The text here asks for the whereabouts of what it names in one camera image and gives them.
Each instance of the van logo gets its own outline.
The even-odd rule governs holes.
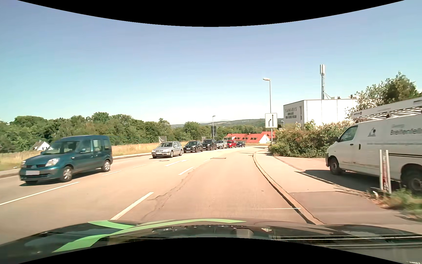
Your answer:
[[[376,136],[376,129],[372,128],[369,132],[369,135],[367,135],[368,137],[375,137]]]

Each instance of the headlight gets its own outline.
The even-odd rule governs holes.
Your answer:
[[[60,161],[60,158],[54,158],[54,159],[50,159],[46,164],[45,164],[45,167],[48,167],[48,166],[53,166],[53,165],[55,165],[56,163],[58,163],[58,161]]]

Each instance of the cell tower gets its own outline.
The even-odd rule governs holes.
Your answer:
[[[320,76],[322,76],[322,100],[325,99],[325,64],[320,64]]]

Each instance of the white van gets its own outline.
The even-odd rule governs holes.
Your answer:
[[[422,194],[422,113],[352,125],[327,149],[326,166],[380,177],[380,149],[389,151],[391,179]]]

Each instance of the red car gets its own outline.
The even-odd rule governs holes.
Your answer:
[[[227,141],[227,147],[237,147],[236,141]]]

